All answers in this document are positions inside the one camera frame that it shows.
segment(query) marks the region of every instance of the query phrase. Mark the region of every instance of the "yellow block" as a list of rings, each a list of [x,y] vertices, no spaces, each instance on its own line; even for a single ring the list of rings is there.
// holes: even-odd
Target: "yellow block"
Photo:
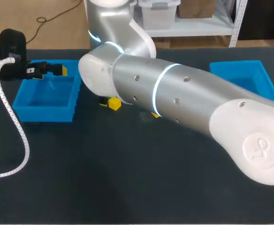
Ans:
[[[158,116],[157,114],[155,114],[155,113],[153,113],[153,112],[152,112],[152,115],[153,115],[155,118],[160,117],[160,116]]]
[[[65,66],[62,66],[62,75],[67,76],[67,68]]]
[[[109,99],[109,108],[117,111],[121,106],[122,106],[122,102],[118,98],[112,97]]]

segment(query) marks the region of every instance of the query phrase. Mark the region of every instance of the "wooden floor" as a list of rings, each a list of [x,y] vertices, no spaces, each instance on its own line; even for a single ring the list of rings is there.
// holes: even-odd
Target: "wooden floor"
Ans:
[[[6,28],[19,30],[31,39],[40,25],[36,19],[47,19],[63,12],[80,0],[0,0],[0,32]],[[158,48],[224,48],[230,37],[154,38]],[[238,41],[237,47],[274,47],[274,40]],[[28,49],[89,48],[88,23],[84,3],[76,9],[45,23]]]

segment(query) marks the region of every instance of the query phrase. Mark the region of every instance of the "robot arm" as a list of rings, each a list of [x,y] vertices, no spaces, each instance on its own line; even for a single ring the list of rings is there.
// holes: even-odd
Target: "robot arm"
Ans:
[[[274,185],[274,102],[211,73],[155,59],[127,0],[88,0],[91,43],[79,71],[113,96],[215,139],[251,179]]]

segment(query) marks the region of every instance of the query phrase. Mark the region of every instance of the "blue plastic bin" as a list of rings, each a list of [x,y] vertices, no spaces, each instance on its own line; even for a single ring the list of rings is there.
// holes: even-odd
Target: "blue plastic bin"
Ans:
[[[80,91],[78,60],[34,60],[61,63],[68,76],[44,75],[44,79],[23,80],[13,103],[22,122],[72,122]]]
[[[274,101],[274,85],[261,61],[210,63],[211,73]]]

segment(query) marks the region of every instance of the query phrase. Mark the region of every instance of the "black tabletop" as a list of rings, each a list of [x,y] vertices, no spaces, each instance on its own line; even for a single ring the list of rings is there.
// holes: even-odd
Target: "black tabletop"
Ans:
[[[80,59],[85,50],[31,50],[29,59]],[[164,50],[158,58],[261,60],[274,83],[274,49]],[[20,82],[3,82],[13,103]],[[0,179],[0,224],[274,223],[274,187],[246,177],[214,140],[135,106],[100,107],[82,84],[73,123],[26,123],[30,159]],[[23,160],[0,100],[0,173]]]

